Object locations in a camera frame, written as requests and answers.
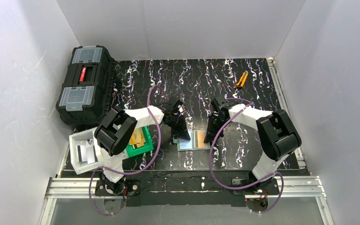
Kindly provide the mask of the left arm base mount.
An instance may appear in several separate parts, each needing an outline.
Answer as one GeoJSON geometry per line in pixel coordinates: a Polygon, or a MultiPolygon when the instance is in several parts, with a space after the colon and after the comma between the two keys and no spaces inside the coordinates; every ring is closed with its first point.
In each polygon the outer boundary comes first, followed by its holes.
{"type": "Polygon", "coordinates": [[[124,209],[129,196],[138,196],[141,192],[141,182],[139,180],[126,179],[122,177],[118,182],[113,183],[107,178],[99,178],[94,188],[92,197],[102,197],[104,199],[105,213],[114,214],[114,203],[120,206],[119,211],[124,209]]]}

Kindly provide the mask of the white bin with silver cards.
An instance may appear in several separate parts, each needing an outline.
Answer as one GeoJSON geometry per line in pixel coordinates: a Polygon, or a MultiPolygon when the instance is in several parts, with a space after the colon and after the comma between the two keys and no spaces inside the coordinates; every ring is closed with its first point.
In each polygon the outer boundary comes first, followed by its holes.
{"type": "Polygon", "coordinates": [[[94,137],[96,127],[69,136],[70,160],[77,175],[103,166],[101,148],[94,137]]]}

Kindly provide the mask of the green plastic bin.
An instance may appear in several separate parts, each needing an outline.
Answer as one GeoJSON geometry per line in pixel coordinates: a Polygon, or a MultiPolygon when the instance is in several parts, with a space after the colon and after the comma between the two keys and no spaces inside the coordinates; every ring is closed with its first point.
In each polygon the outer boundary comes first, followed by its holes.
{"type": "Polygon", "coordinates": [[[148,127],[135,129],[126,147],[128,157],[131,158],[152,150],[153,143],[148,127]]]}

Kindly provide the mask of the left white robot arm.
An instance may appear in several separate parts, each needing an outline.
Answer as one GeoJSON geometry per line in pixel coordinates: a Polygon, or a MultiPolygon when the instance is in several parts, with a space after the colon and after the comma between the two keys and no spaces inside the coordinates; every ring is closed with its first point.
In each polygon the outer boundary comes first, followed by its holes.
{"type": "Polygon", "coordinates": [[[191,140],[184,115],[184,102],[170,98],[169,101],[139,109],[114,107],[94,132],[103,157],[103,178],[117,183],[129,173],[123,172],[124,152],[135,129],[149,125],[167,125],[174,139],[191,140]]]}

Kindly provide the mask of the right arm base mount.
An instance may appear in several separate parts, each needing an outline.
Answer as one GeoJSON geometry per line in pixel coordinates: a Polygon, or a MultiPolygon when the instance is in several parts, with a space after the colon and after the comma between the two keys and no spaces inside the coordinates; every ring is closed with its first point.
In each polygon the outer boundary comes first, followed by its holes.
{"type": "Polygon", "coordinates": [[[246,198],[246,206],[253,213],[262,214],[271,210],[278,203],[282,196],[283,188],[279,186],[278,181],[275,178],[268,178],[265,181],[259,182],[251,187],[232,190],[232,194],[235,196],[252,195],[250,198],[246,198]],[[271,205],[269,203],[269,195],[276,195],[277,198],[271,205]]]}

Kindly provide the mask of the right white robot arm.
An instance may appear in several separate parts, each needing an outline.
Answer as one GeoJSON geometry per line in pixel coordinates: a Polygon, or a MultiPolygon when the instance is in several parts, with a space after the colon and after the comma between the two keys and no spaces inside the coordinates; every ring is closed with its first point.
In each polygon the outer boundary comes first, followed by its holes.
{"type": "Polygon", "coordinates": [[[230,122],[243,124],[259,134],[262,155],[249,176],[253,181],[266,181],[282,162],[301,146],[302,140],[285,110],[265,111],[251,105],[229,102],[225,97],[213,98],[210,102],[213,112],[208,119],[205,143],[224,135],[223,130],[230,122]]]}

